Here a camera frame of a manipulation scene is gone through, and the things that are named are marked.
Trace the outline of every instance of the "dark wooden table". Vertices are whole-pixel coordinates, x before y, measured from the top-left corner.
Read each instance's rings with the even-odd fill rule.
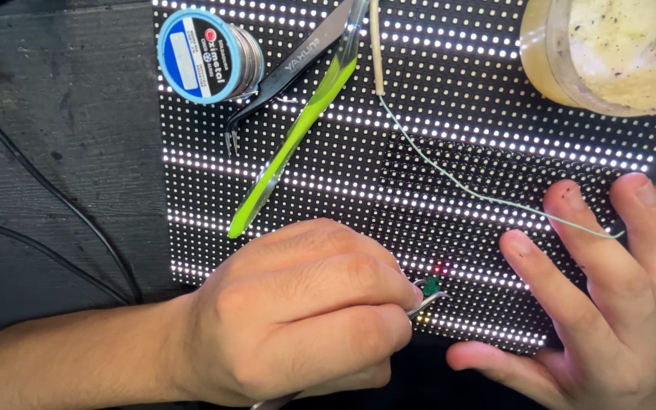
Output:
[[[0,7],[0,122],[132,262],[149,301],[172,280],[150,2],[11,0]],[[656,161],[653,175],[656,179]],[[118,290],[95,236],[0,144],[0,224]],[[0,328],[112,301],[39,252],[0,237]]]

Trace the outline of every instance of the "black cable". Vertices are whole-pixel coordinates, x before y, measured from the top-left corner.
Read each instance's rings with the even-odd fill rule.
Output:
[[[104,284],[103,282],[97,280],[96,278],[92,277],[89,275],[86,271],[83,271],[81,268],[78,268],[77,266],[73,265],[72,262],[69,260],[65,259],[62,255],[59,253],[53,251],[52,249],[48,248],[41,242],[38,242],[30,237],[27,237],[26,235],[23,235],[22,233],[19,233],[15,230],[11,230],[9,228],[5,228],[3,226],[0,226],[0,234],[5,235],[7,237],[10,237],[12,239],[17,239],[20,242],[23,242],[34,249],[39,250],[40,252],[44,253],[45,255],[51,257],[55,262],[59,263],[62,265],[64,268],[69,269],[72,273],[80,276],[81,278],[85,279],[89,284],[92,284],[96,288],[102,290],[103,292],[111,295],[113,298],[118,300],[120,303],[123,305],[130,305],[128,300],[124,298],[123,296],[119,295],[115,290],[111,289],[108,287],[107,284]]]
[[[32,177],[34,177],[37,182],[39,182],[44,189],[50,191],[51,194],[53,194],[57,199],[60,200],[60,202],[64,203],[65,206],[67,206],[71,211],[73,211],[78,218],[80,218],[85,224],[90,228],[100,239],[101,242],[103,242],[103,245],[107,248],[108,252],[110,252],[110,255],[113,256],[113,259],[115,260],[115,263],[118,265],[118,268],[120,269],[120,272],[123,274],[123,277],[125,277],[125,281],[128,283],[128,286],[131,288],[131,292],[133,293],[133,298],[136,300],[136,303],[143,303],[144,302],[144,297],[143,294],[141,293],[141,288],[139,288],[139,285],[136,283],[136,277],[133,275],[132,270],[130,269],[129,265],[123,257],[118,253],[118,251],[115,250],[113,245],[110,243],[110,240],[106,238],[105,233],[98,228],[93,222],[91,222],[89,219],[87,219],[87,216],[80,211],[72,201],[65,196],[59,189],[57,189],[56,186],[54,186],[44,175],[42,175],[35,166],[29,162],[26,156],[17,148],[17,146],[14,144],[14,142],[9,138],[9,136],[6,135],[6,133],[0,128],[0,142],[5,145],[5,147],[9,150],[9,152],[14,156],[14,158],[19,161],[20,164],[24,167],[24,169],[29,172]]]

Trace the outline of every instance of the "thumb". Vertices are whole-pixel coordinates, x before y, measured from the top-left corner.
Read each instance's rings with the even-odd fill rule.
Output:
[[[479,341],[464,341],[447,350],[447,364],[458,371],[474,368],[490,380],[502,383],[548,408],[570,408],[548,369],[531,358],[503,352]]]

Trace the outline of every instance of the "left hand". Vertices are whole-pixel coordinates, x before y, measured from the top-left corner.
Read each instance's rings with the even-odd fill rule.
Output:
[[[541,350],[531,359],[471,341],[449,349],[452,368],[475,368],[553,410],[656,409],[656,186],[630,173],[613,184],[610,198],[627,226],[628,251],[614,239],[551,221],[587,275],[591,299],[519,230],[500,240],[553,319],[564,350]],[[572,181],[553,184],[544,208],[604,232]]]

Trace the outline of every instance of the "hand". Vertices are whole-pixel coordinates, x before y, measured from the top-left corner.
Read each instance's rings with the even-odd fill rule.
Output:
[[[447,352],[452,368],[476,368],[553,410],[656,409],[656,186],[631,173],[613,184],[610,196],[628,229],[628,251],[613,239],[551,221],[587,275],[593,301],[522,232],[511,230],[500,240],[565,349],[542,350],[531,359],[480,342],[460,343]],[[553,184],[544,207],[604,232],[571,181]]]
[[[385,385],[422,299],[389,251],[328,219],[255,238],[190,297],[179,384],[222,405]]]

